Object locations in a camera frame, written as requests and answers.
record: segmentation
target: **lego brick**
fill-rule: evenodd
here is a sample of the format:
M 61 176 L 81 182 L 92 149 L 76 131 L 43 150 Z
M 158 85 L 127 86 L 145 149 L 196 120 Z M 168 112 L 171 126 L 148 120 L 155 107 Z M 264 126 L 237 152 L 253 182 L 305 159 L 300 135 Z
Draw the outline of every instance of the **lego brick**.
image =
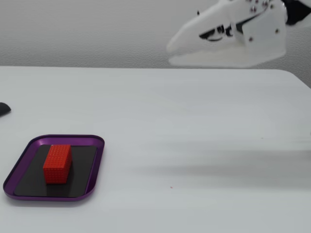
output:
M 70 145 L 52 145 L 43 165 L 46 184 L 66 183 L 71 162 Z

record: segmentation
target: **gray wall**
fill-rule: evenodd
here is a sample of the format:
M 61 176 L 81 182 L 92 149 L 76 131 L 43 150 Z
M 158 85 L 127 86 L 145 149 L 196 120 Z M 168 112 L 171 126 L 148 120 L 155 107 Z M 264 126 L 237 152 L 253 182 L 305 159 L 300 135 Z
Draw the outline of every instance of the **gray wall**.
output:
M 0 65 L 170 68 L 169 39 L 215 2 L 1 0 Z M 290 30 L 287 41 L 285 57 L 258 67 L 287 70 L 311 86 L 311 29 Z

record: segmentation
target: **tray rim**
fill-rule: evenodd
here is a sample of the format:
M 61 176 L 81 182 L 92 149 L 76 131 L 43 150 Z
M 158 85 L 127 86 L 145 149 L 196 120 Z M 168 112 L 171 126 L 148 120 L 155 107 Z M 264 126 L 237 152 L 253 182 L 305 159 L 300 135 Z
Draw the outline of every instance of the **tray rim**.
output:
M 22 158 L 24 157 L 25 153 L 27 152 L 27 150 L 29 149 L 29 147 L 36 141 L 40 140 L 40 139 L 44 139 L 44 138 L 60 138 L 60 137 L 71 137 L 71 138 L 81 138 L 81 137 L 85 137 L 85 138 L 94 138 L 94 139 L 98 139 L 102 142 L 103 146 L 97 147 L 96 150 L 96 154 L 94 157 L 94 161 L 93 161 L 93 165 L 91 168 L 91 172 L 89 175 L 89 179 L 87 181 L 87 186 L 86 186 L 86 192 L 79 197 L 76 198 L 60 198 L 60 197 L 27 197 L 27 196 L 16 196 L 16 195 L 12 195 L 6 192 L 5 187 L 7 185 L 7 183 L 9 182 L 10 178 L 12 177 L 12 175 L 14 174 L 17 166 L 19 165 L 20 161 L 22 160 Z M 102 160 L 102 156 L 103 156 L 103 152 L 104 152 L 104 146 L 105 146 L 105 141 L 97 136 L 97 135 L 91 135 L 91 134 L 46 134 L 46 135 L 41 135 L 38 137 L 33 138 L 26 146 L 26 148 L 24 149 L 23 153 L 21 154 L 21 156 L 18 158 L 17 162 L 15 163 L 15 165 L 13 166 L 12 170 L 10 171 L 9 175 L 7 176 L 7 178 L 5 179 L 4 183 L 3 183 L 3 190 L 5 192 L 5 194 L 15 200 L 44 200 L 44 201 L 78 201 L 78 200 L 83 200 L 86 197 L 88 197 L 91 193 L 93 193 L 95 186 L 96 186 L 96 180 L 97 180 L 97 176 L 98 176 L 98 172 L 99 172 L 99 167 L 100 167 L 100 163 Z M 90 189 L 89 188 L 89 184 L 90 184 L 90 180 L 91 177 L 94 178 L 94 184 L 93 187 Z

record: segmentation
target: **purple tray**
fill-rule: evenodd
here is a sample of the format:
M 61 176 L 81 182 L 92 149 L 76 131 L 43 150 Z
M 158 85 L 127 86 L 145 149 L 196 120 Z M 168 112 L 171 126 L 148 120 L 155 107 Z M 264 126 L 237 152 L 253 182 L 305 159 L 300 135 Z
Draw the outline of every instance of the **purple tray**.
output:
M 84 195 L 77 198 L 57 198 L 57 197 L 23 197 L 16 196 L 14 190 L 26 172 L 37 149 L 42 145 L 69 144 L 72 146 L 96 146 L 97 151 L 91 168 L 89 179 Z M 101 163 L 105 142 L 101 137 L 94 135 L 43 135 L 31 140 L 20 156 L 12 171 L 3 184 L 3 190 L 7 196 L 17 200 L 45 200 L 45 201 L 77 201 L 89 196 L 95 188 L 97 174 Z

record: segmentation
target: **screw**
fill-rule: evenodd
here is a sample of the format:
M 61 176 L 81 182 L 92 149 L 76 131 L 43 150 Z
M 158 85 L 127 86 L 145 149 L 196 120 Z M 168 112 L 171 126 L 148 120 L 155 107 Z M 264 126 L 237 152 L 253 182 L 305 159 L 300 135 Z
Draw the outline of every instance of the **screw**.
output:
M 262 7 L 267 7 L 269 5 L 269 2 L 268 1 L 263 1 L 263 3 L 262 3 Z
M 256 11 L 257 11 L 257 8 L 256 8 L 255 6 L 252 6 L 251 12 L 252 12 L 252 13 L 256 13 Z

